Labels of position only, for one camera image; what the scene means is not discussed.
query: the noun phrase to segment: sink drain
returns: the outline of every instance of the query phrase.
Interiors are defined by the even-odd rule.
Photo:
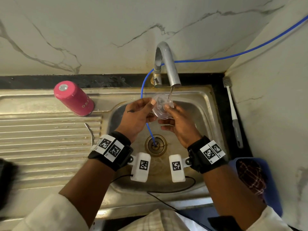
[[[145,141],[145,150],[153,157],[160,157],[167,150],[167,141],[161,135],[153,135],[155,138],[156,146],[154,146],[152,137],[148,137]]]

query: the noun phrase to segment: ribbed drainboard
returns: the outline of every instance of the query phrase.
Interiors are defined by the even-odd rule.
[[[0,116],[0,158],[19,165],[14,188],[63,185],[85,162],[102,116]]]

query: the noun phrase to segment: pink bottle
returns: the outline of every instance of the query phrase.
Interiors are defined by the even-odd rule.
[[[87,116],[94,109],[94,102],[71,81],[58,83],[54,88],[55,97],[76,115]]]

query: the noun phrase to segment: white sleeve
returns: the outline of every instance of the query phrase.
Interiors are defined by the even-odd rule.
[[[269,206],[262,212],[260,218],[247,231],[292,231],[292,229]]]
[[[74,205],[60,194],[49,195],[12,231],[88,231]]]

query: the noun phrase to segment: blue tube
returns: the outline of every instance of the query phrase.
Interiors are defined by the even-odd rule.
[[[301,25],[303,22],[305,22],[306,20],[308,19],[308,15],[306,17],[304,17],[303,19],[301,19],[300,21],[298,21],[297,23],[295,23],[292,27],[289,27],[287,30],[285,30],[284,32],[282,32],[281,34],[277,35],[276,37],[268,40],[267,42],[264,42],[263,44],[260,44],[259,46],[256,46],[252,49],[249,49],[249,50],[246,50],[244,52],[241,52],[241,53],[238,53],[238,54],[233,54],[233,55],[230,55],[230,56],[226,56],[226,57],[222,57],[222,58],[212,58],[212,59],[202,59],[202,60],[179,60],[179,61],[174,61],[174,63],[184,63],[184,62],[212,62],[212,61],[219,61],[219,60],[224,60],[224,59],[228,59],[228,58],[234,58],[234,57],[237,57],[237,56],[240,56],[240,55],[243,55],[243,54],[246,54],[246,53],[249,53],[251,51],[254,51],[256,49],[259,49],[265,45],[268,45],[269,43],[279,39],[280,37],[284,36],[285,34],[289,33],[290,31],[292,31],[294,28],[298,27],[299,25]],[[141,87],[141,98],[142,98],[142,95],[143,95],[143,89],[144,89],[144,85],[145,85],[145,81],[147,80],[147,78],[150,76],[150,74],[153,72],[154,69],[152,69],[148,74],[147,76],[144,78],[144,81],[142,83],[142,87]],[[154,140],[154,136],[151,132],[151,129],[149,127],[149,125],[147,124],[147,127],[149,129],[149,132],[152,136],[152,139],[153,139],[153,142],[154,142],[154,145],[156,145],[155,143],[155,140]]]

